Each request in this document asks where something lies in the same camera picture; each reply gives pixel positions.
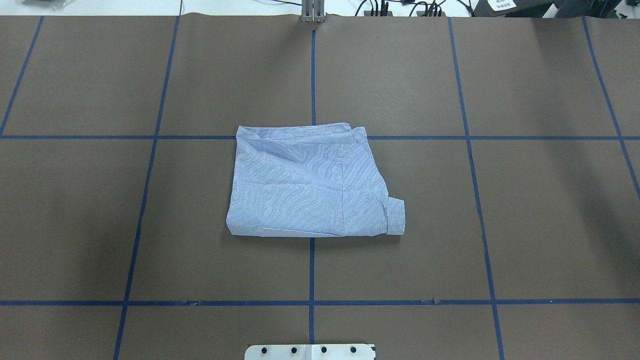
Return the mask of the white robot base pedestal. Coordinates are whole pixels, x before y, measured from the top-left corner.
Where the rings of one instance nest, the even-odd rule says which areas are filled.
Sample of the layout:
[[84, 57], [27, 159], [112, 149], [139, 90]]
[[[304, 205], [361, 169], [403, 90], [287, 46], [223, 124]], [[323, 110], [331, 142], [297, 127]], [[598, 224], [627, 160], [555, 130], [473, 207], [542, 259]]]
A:
[[256, 344], [247, 347], [245, 360], [375, 360], [374, 344]]

